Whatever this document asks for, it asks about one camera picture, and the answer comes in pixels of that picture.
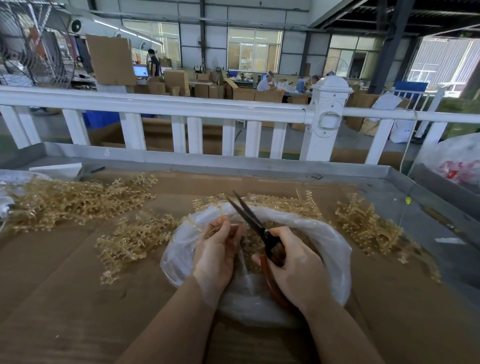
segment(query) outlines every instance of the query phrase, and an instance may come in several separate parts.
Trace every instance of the corrugated metal wall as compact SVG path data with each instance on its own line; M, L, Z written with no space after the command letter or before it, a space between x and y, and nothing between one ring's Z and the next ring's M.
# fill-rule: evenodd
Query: corrugated metal wall
M412 64L413 70L436 71L431 84L440 82L467 82L480 59L480 40L474 39L467 58L452 80L472 39L425 37Z

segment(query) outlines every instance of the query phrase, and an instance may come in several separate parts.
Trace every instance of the person in white shirt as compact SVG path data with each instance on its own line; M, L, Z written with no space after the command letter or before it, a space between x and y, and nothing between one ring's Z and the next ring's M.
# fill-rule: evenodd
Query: person in white shirt
M257 85L257 91L273 91L276 90L276 86L270 88L270 82L273 81L273 73L269 72L267 77L261 80Z

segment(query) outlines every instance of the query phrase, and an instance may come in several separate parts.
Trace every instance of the person's right hand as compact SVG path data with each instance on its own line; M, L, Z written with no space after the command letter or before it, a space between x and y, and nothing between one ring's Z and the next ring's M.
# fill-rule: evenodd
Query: person's right hand
M280 237L287 253L283 267L267 260L275 281L305 317L313 315L323 303L332 299L322 260L287 226L269 232ZM260 265L259 255L253 255L252 260Z

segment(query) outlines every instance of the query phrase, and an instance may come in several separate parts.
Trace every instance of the hand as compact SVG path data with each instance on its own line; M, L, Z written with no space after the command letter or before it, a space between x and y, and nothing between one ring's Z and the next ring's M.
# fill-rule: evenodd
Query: hand
M308 318L332 299L323 262L287 226L269 232L280 237L287 253L283 267L268 259L270 270L283 294ZM252 260L260 265L259 255L253 255Z
M205 228L195 248L193 273L204 298L215 304L230 282L233 257L244 234L243 225L230 224L222 215Z

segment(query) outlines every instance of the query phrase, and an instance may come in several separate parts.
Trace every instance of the person's left hand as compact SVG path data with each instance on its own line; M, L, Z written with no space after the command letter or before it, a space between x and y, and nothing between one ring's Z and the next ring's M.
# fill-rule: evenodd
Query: person's left hand
M216 305L232 278L233 257L244 230L243 225L232 225L222 215L208 224L197 243L192 274L208 303Z

